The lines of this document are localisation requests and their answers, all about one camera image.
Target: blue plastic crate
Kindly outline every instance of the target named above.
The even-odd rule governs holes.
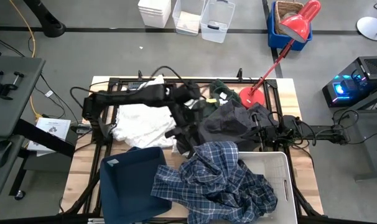
[[[160,147],[134,147],[101,161],[101,203],[106,223],[141,222],[172,208],[171,201],[151,196],[159,165],[166,165]]]
[[[291,38],[288,35],[276,34],[276,31],[274,29],[274,24],[275,24],[274,7],[275,6],[276,6],[276,2],[273,2],[271,4],[271,11],[268,18],[268,33],[269,33],[268,44],[269,44],[269,47],[282,49],[288,44]],[[309,37],[307,38],[306,43],[311,41],[312,39],[313,39],[313,32],[312,32],[312,25],[310,25],[310,33],[309,33]],[[306,43],[300,43],[298,41],[295,41],[294,44],[292,45],[291,50],[302,50],[305,47]]]

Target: wooden tabletop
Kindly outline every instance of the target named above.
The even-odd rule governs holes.
[[[105,81],[108,81],[109,78],[111,77],[93,77],[92,83],[105,82]],[[293,79],[278,78],[276,79],[276,81],[278,85],[278,92],[280,96],[282,113],[301,117]],[[239,93],[241,89],[247,86],[251,86],[251,85],[250,84],[227,84],[227,86],[230,89],[234,90],[235,92]],[[108,87],[107,83],[102,83],[98,85],[93,85],[91,87],[91,90],[93,91],[107,90],[107,87]],[[273,100],[274,95],[272,91],[270,91],[270,96],[271,96],[271,101],[272,101],[272,108],[275,111],[275,104]],[[108,122],[110,122],[110,119],[111,119],[111,112],[112,112],[112,107],[110,107],[109,109]],[[88,134],[87,136],[78,140],[77,148],[90,143],[90,141],[91,141],[91,136],[90,134]],[[82,194],[82,192],[88,185],[90,169],[91,169],[91,165],[93,161],[95,147],[96,146],[93,144],[93,145],[85,147],[82,150],[79,150],[78,152],[74,154],[71,168],[70,168],[70,173],[68,175],[67,184],[64,190],[63,200],[62,200],[62,208],[64,210],[68,210],[74,204],[74,202],[78,199],[78,197]],[[125,144],[124,142],[114,141],[113,148],[111,150],[111,155],[126,152],[130,148],[131,147]],[[105,147],[103,147],[101,150],[100,159],[103,158],[104,153],[105,153]],[[172,153],[170,149],[164,149],[164,155],[167,160],[167,164],[171,167],[175,167],[176,169],[184,161],[184,158],[180,154]],[[312,167],[312,161],[310,157],[303,151],[299,151],[297,149],[291,149],[291,159],[294,166],[294,175],[295,175],[297,187],[302,192],[302,194],[307,199],[307,201],[313,206],[313,208],[319,213],[323,214],[319,190],[317,187],[317,182],[316,182],[314,170]],[[93,211],[96,204],[98,186],[99,186],[99,183],[93,191],[90,211]],[[188,210],[185,207],[181,206],[180,204],[173,203],[171,210],[157,217],[159,218],[185,218],[187,217],[187,215],[188,215]]]

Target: white laundry basket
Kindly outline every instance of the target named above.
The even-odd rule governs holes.
[[[252,173],[263,174],[278,198],[275,211],[258,218],[255,223],[297,224],[287,156],[283,152],[240,152],[239,159]]]
[[[177,0],[172,17],[176,32],[197,35],[205,0]]]
[[[223,43],[236,5],[228,0],[209,0],[201,17],[204,40]]]
[[[144,25],[164,28],[171,11],[170,0],[140,0],[140,15]]]

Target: yellow cable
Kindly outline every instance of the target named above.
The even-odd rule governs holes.
[[[10,1],[10,4],[12,4],[12,6],[14,7],[14,9],[19,13],[21,19],[24,21],[24,23],[26,24],[28,30],[29,30],[29,34],[31,35],[31,39],[32,39],[32,44],[34,45],[34,49],[32,50],[32,55],[31,57],[35,57],[35,52],[37,50],[36,48],[36,43],[35,43],[35,37],[34,37],[34,33],[32,33],[32,30],[31,30],[31,27],[29,26],[28,22],[26,21],[26,19],[24,18],[24,16],[21,14],[20,10],[17,8],[17,6],[13,3],[12,0],[9,0]],[[38,119],[38,118],[41,118],[42,115],[38,114],[34,108],[34,104],[32,102],[32,96],[29,97],[29,101],[30,101],[30,104],[31,104],[31,108],[32,108],[32,111],[34,112],[35,114],[35,118]]]

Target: blue plaid shirt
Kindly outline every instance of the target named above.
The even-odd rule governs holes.
[[[263,175],[238,160],[233,142],[207,142],[179,170],[159,166],[151,195],[190,210],[189,224],[229,220],[249,223],[276,209],[277,197]]]

